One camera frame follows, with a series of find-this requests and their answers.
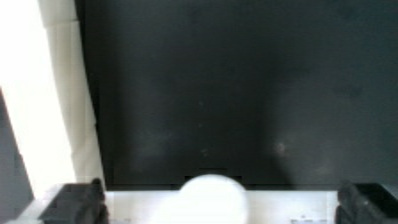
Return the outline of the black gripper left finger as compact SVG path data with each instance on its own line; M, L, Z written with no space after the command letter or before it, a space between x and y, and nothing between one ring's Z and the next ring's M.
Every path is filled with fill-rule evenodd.
M102 180L56 185L34 199L17 224L111 224Z

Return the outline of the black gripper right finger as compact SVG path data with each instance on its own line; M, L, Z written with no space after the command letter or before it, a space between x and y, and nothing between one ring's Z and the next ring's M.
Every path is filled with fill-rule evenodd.
M379 183L342 184L335 224L398 224L398 198Z

